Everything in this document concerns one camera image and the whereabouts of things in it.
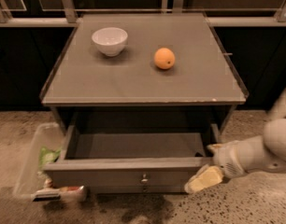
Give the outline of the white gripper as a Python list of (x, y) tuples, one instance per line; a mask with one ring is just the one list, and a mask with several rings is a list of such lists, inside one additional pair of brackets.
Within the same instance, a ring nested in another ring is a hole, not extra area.
[(213, 162), (216, 166), (206, 164), (184, 185), (184, 190), (193, 194), (200, 190), (218, 185), (227, 178), (237, 178), (246, 174), (237, 154), (237, 141), (225, 144), (210, 144), (207, 149), (213, 153)]

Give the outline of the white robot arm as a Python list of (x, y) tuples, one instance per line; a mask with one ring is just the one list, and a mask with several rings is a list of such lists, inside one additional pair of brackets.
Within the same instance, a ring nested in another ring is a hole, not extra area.
[(263, 171), (286, 173), (286, 88), (268, 114), (262, 135), (241, 141), (208, 145), (212, 164), (204, 165), (184, 185), (188, 194), (220, 184), (224, 178), (237, 178)]

